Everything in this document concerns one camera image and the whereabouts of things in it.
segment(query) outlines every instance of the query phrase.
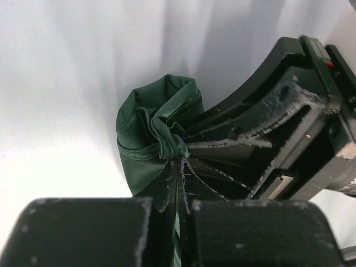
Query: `green cloth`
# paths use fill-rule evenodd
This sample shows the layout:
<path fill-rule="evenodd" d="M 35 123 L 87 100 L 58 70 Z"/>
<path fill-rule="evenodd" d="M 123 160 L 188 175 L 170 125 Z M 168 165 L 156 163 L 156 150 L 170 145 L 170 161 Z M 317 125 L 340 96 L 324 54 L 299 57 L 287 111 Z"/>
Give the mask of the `green cloth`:
<path fill-rule="evenodd" d="M 166 160 L 189 156 L 184 127 L 204 112 L 192 78 L 166 75 L 132 90 L 117 114 L 117 145 L 133 195 L 163 169 Z"/>

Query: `red marking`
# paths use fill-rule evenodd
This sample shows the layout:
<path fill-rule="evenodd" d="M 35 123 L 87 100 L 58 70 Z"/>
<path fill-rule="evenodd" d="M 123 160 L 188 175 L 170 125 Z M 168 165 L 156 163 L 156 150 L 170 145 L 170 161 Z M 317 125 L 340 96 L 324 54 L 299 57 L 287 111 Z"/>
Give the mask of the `red marking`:
<path fill-rule="evenodd" d="M 332 62 L 324 62 L 325 66 L 331 71 L 334 68 L 334 64 Z"/>

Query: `fabric fold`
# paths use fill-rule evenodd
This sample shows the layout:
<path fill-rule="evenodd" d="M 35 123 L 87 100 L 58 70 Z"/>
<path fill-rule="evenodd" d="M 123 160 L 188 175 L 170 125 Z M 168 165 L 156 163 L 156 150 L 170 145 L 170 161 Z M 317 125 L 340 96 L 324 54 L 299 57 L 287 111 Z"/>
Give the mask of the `fabric fold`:
<path fill-rule="evenodd" d="M 184 127 L 203 112 L 202 97 L 193 78 L 166 75 L 132 90 L 118 111 L 116 132 L 126 180 L 133 194 L 158 175 L 166 160 L 189 156 L 182 139 Z M 137 168 L 144 168 L 139 173 L 145 177 L 137 177 Z"/>

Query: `screw hole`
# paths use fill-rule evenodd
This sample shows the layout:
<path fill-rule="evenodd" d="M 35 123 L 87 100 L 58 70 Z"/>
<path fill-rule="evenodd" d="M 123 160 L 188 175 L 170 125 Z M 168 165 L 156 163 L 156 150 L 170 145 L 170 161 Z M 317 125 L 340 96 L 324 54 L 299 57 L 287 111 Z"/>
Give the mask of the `screw hole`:
<path fill-rule="evenodd" d="M 356 97 L 352 96 L 349 98 L 349 102 L 352 104 L 356 101 Z"/>
<path fill-rule="evenodd" d="M 332 138 L 337 137 L 337 135 L 340 133 L 340 128 L 337 124 L 333 124 L 330 129 L 329 129 L 329 135 Z"/>
<path fill-rule="evenodd" d="M 289 92 L 289 86 L 287 85 L 283 86 L 282 89 L 280 90 L 278 101 L 279 102 L 284 101 L 288 95 L 288 92 Z"/>
<path fill-rule="evenodd" d="M 241 127 L 234 127 L 231 129 L 229 137 L 231 139 L 237 139 L 242 132 L 243 129 Z"/>

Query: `black device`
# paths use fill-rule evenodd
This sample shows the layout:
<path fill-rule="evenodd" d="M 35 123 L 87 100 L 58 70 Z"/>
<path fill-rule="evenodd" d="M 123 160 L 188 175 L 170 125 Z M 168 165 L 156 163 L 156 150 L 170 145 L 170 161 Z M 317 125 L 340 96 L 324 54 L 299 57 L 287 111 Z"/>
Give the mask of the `black device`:
<path fill-rule="evenodd" d="M 356 249 L 343 254 L 305 201 L 356 195 L 355 111 L 356 78 L 335 46 L 281 38 L 188 127 L 189 158 L 131 199 L 34 201 L 0 266 L 171 266 L 175 245 L 182 266 L 352 266 Z"/>

